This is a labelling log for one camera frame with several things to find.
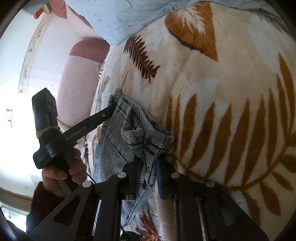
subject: silver screw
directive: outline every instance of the silver screw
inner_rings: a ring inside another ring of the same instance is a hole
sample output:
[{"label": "silver screw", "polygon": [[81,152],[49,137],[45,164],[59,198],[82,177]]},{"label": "silver screw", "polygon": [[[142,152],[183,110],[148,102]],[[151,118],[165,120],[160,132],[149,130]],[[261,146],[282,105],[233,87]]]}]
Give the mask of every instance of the silver screw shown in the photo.
[{"label": "silver screw", "polygon": [[117,174],[117,176],[119,178],[125,178],[126,177],[126,173],[125,172],[120,172],[120,173]]},{"label": "silver screw", "polygon": [[207,187],[209,187],[209,188],[213,188],[213,187],[215,186],[215,183],[214,183],[213,181],[207,181],[205,184],[206,184]]},{"label": "silver screw", "polygon": [[92,184],[91,181],[85,181],[85,182],[82,184],[82,186],[83,186],[84,188],[89,188],[89,187],[91,186],[91,184]]},{"label": "silver screw", "polygon": [[170,176],[171,176],[172,178],[179,178],[179,177],[180,177],[180,174],[177,173],[177,172],[173,172]]}]

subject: gray corduroy pants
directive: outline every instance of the gray corduroy pants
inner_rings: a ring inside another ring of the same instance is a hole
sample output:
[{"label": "gray corduroy pants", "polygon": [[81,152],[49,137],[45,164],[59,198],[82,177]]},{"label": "gray corduroy pants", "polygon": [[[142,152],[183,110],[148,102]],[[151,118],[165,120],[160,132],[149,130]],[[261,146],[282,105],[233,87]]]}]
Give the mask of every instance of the gray corduroy pants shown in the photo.
[{"label": "gray corduroy pants", "polygon": [[121,172],[125,163],[137,155],[142,164],[139,195],[135,201],[123,201],[121,224],[133,219],[147,199],[156,179],[156,158],[168,151],[174,136],[155,121],[140,105],[121,94],[110,96],[117,103],[113,116],[105,121],[95,151],[94,177],[106,181]]}]

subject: black handle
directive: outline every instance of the black handle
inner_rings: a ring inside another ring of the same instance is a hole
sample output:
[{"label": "black handle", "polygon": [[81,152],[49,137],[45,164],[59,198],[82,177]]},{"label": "black handle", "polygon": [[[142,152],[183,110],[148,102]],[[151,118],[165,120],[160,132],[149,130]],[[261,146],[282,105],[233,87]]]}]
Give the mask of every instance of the black handle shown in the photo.
[{"label": "black handle", "polygon": [[68,175],[66,180],[58,181],[66,196],[69,196],[78,187],[78,184],[72,181],[72,176],[69,174],[69,167],[72,165],[73,162],[74,148],[67,150],[64,155],[58,155],[54,158],[54,161],[52,162],[53,165],[66,172]]}]

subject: wall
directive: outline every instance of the wall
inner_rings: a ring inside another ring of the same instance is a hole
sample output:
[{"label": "wall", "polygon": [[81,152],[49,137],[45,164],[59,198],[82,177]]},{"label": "wall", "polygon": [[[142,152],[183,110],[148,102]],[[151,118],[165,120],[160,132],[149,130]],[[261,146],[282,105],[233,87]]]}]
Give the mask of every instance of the wall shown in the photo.
[{"label": "wall", "polygon": [[[27,91],[19,93],[24,58],[40,21],[19,12],[0,39],[0,187],[25,196],[33,196],[41,179],[32,159],[39,142],[31,98],[45,87],[56,97],[67,57],[80,41],[67,20],[52,16],[30,60]],[[6,109],[13,110],[12,129],[7,128]]]}]

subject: light switch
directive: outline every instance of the light switch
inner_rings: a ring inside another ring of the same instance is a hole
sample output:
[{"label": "light switch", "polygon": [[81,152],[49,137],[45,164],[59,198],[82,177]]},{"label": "light switch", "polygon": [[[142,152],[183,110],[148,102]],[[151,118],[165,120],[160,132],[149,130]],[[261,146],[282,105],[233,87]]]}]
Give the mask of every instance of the light switch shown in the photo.
[{"label": "light switch", "polygon": [[12,121],[12,110],[6,109],[6,117],[8,121]]}]

